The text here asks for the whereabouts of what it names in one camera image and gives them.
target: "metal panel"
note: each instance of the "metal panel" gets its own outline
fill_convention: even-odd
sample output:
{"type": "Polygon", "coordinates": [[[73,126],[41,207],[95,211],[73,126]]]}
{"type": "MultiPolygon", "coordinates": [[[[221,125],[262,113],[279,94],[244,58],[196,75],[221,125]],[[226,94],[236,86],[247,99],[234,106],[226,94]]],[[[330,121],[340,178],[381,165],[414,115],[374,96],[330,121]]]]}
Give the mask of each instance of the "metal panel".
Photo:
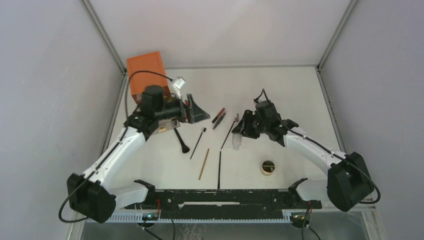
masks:
{"type": "Polygon", "coordinates": [[[350,0],[91,0],[121,61],[167,68],[317,65],[350,0]]]}
{"type": "MultiPolygon", "coordinates": [[[[188,240],[298,240],[300,229],[289,223],[176,223],[175,239],[188,240]]],[[[360,212],[312,213],[310,226],[325,240],[368,240],[360,212]]],[[[150,230],[162,239],[172,239],[172,225],[157,223],[150,230]]],[[[154,240],[135,222],[133,223],[87,223],[84,240],[154,240]]],[[[316,239],[305,229],[305,239],[316,239]]]]}
{"type": "Polygon", "coordinates": [[[381,190],[389,239],[424,234],[410,215],[424,198],[423,11],[422,0],[361,1],[322,69],[344,140],[381,190]]]}
{"type": "Polygon", "coordinates": [[[318,63],[318,70],[319,71],[321,71],[322,67],[326,63],[327,58],[329,57],[329,54],[331,53],[331,51],[334,47],[334,44],[337,42],[337,39],[339,38],[340,34],[342,33],[343,28],[345,27],[348,19],[350,18],[351,14],[354,11],[358,2],[359,2],[359,0],[351,0],[349,5],[347,6],[346,11],[343,14],[343,17],[341,18],[334,34],[331,37],[330,42],[328,43],[327,48],[324,51],[324,54],[321,57],[321,60],[319,60],[319,63],[318,63]]]}
{"type": "Polygon", "coordinates": [[[122,74],[77,1],[2,2],[0,32],[0,239],[63,239],[67,177],[99,156],[122,74]]]}

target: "black cable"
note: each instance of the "black cable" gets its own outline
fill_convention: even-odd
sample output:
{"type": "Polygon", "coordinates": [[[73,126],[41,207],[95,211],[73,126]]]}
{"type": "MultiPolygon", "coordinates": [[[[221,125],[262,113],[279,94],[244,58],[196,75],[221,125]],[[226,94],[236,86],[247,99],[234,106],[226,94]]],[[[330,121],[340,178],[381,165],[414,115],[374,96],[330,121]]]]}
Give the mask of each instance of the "black cable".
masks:
{"type": "MultiPolygon", "coordinates": [[[[267,96],[267,93],[265,92],[265,89],[262,89],[262,93],[263,93],[263,95],[265,96],[265,99],[268,101],[268,103],[270,104],[271,103],[271,101],[268,99],[268,96],[267,96]]],[[[301,137],[301,138],[303,138],[304,136],[302,135],[302,134],[300,134],[300,133],[298,133],[298,132],[295,132],[295,131],[293,131],[293,130],[291,130],[284,122],[283,122],[283,120],[279,117],[279,115],[278,115],[278,113],[277,113],[277,111],[275,111],[275,114],[277,115],[277,118],[278,118],[278,120],[281,122],[281,124],[288,130],[288,131],[290,131],[291,133],[293,133],[293,134],[295,134],[295,135],[297,135],[297,136],[299,136],[299,137],[301,137]]],[[[309,138],[309,137],[305,137],[305,139],[306,140],[308,140],[308,141],[310,141],[310,142],[312,142],[312,143],[314,143],[315,145],[317,145],[318,147],[320,147],[321,149],[323,149],[324,151],[326,151],[328,154],[330,154],[330,155],[332,155],[332,156],[334,156],[334,157],[336,157],[337,159],[339,159],[340,161],[342,161],[342,162],[345,162],[346,164],[348,164],[349,166],[351,166],[352,168],[354,168],[354,169],[356,169],[359,173],[361,173],[373,186],[374,186],[374,188],[375,188],[375,191],[377,192],[377,198],[374,200],[374,201],[360,201],[359,203],[360,204],[376,204],[376,203],[378,203],[379,201],[380,201],[380,199],[381,199],[381,192],[380,192],[380,189],[377,187],[377,185],[374,183],[374,181],[373,180],[371,180],[371,178],[367,175],[367,174],[365,174],[365,172],[363,172],[361,169],[359,169],[357,166],[355,166],[355,165],[353,165],[352,163],[350,163],[349,161],[347,161],[346,159],[344,159],[344,158],[342,158],[342,157],[340,157],[340,156],[338,156],[338,155],[336,155],[336,154],[332,154],[332,152],[330,151],[330,150],[328,150],[326,147],[324,147],[323,145],[321,145],[319,142],[317,142],[317,141],[315,141],[315,140],[313,140],[313,139],[311,139],[311,138],[309,138]]]]}
{"type": "Polygon", "coordinates": [[[146,231],[146,233],[152,235],[153,237],[157,238],[158,240],[163,240],[162,238],[158,237],[158,235],[154,234],[153,232],[151,232],[149,229],[143,227],[143,230],[146,231]]]}
{"type": "Polygon", "coordinates": [[[84,180],[84,181],[82,181],[82,183],[80,184],[80,185],[78,185],[68,196],[67,196],[67,198],[65,199],[65,201],[63,201],[63,203],[62,203],[62,205],[60,206],[60,209],[59,209],[59,220],[61,220],[62,222],[64,222],[64,223],[68,223],[68,224],[71,224],[71,223],[77,223],[77,222],[81,222],[81,221],[84,221],[84,220],[87,220],[88,219],[88,217],[83,217],[83,218],[80,218],[80,219],[76,219],[76,220],[66,220],[66,219],[63,219],[63,217],[62,217],[62,211],[64,210],[64,207],[65,207],[65,205],[66,205],[66,203],[69,201],[69,199],[72,197],[72,195],[74,195],[75,194],[75,192],[77,192],[78,191],[78,189],[80,189],[81,188],[81,186],[83,185],[83,184],[85,184],[93,175],[94,175],[94,171],[90,174],[90,175],[88,175],[88,177],[84,180]]]}
{"type": "Polygon", "coordinates": [[[317,233],[314,229],[312,229],[312,227],[308,226],[307,228],[308,228],[309,230],[311,230],[311,231],[315,234],[315,236],[318,238],[318,240],[321,240],[321,238],[320,238],[320,236],[318,235],[318,233],[317,233]]]}
{"type": "Polygon", "coordinates": [[[303,224],[302,224],[302,240],[305,240],[304,238],[304,229],[305,229],[305,223],[306,223],[306,216],[309,213],[309,210],[311,210],[311,205],[309,205],[305,211],[305,215],[303,216],[303,224]]]}
{"type": "MultiPolygon", "coordinates": [[[[157,209],[158,208],[157,206],[152,206],[152,205],[146,205],[146,204],[140,204],[140,205],[141,206],[145,206],[145,207],[149,207],[149,208],[154,208],[154,209],[157,209]]],[[[176,232],[176,230],[175,230],[174,219],[172,218],[172,216],[168,212],[164,211],[163,209],[161,209],[160,211],[163,212],[163,213],[165,213],[166,215],[168,215],[169,219],[171,219],[172,229],[173,229],[172,240],[175,240],[175,232],[176,232]]]]}

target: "pen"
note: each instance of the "pen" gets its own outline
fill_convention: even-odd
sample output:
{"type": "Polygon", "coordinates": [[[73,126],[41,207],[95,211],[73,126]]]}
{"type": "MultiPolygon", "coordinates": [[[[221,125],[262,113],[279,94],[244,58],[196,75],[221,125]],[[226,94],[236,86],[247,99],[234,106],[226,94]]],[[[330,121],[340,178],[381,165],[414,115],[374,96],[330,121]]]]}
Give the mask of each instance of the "pen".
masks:
{"type": "Polygon", "coordinates": [[[227,114],[227,111],[224,111],[222,115],[218,118],[218,121],[216,121],[215,125],[213,125],[212,130],[215,130],[218,125],[221,123],[221,121],[224,119],[225,115],[227,114]]]}
{"type": "Polygon", "coordinates": [[[223,113],[225,111],[225,107],[223,107],[222,109],[221,109],[221,111],[219,111],[219,113],[216,115],[216,117],[212,120],[212,123],[214,124],[217,120],[218,120],[218,118],[220,117],[220,115],[223,113]]]}

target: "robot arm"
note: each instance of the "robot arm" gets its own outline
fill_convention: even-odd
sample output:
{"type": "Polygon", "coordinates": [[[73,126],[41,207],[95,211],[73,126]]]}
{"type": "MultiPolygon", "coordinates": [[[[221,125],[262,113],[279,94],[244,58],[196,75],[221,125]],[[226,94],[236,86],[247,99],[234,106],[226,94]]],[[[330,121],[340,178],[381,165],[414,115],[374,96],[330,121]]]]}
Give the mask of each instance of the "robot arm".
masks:
{"type": "Polygon", "coordinates": [[[142,180],[111,188],[111,183],[130,156],[158,128],[159,120],[172,119],[181,123],[197,123],[209,119],[187,94],[185,104],[179,97],[164,98],[160,86],[148,86],[142,102],[124,124],[119,136],[100,158],[81,175],[73,173],[67,180],[70,208],[99,223],[104,223],[115,209],[142,203],[151,184],[142,180]]]}
{"type": "MultiPolygon", "coordinates": [[[[356,152],[346,154],[333,151],[307,136],[299,125],[290,120],[281,120],[274,104],[268,100],[257,101],[255,112],[244,111],[233,134],[257,139],[265,133],[269,139],[283,147],[292,149],[314,163],[327,175],[326,196],[340,210],[347,212],[374,191],[364,159],[356,152]]],[[[323,200],[325,184],[319,184],[307,178],[296,182],[294,187],[305,201],[323,200]]]]}

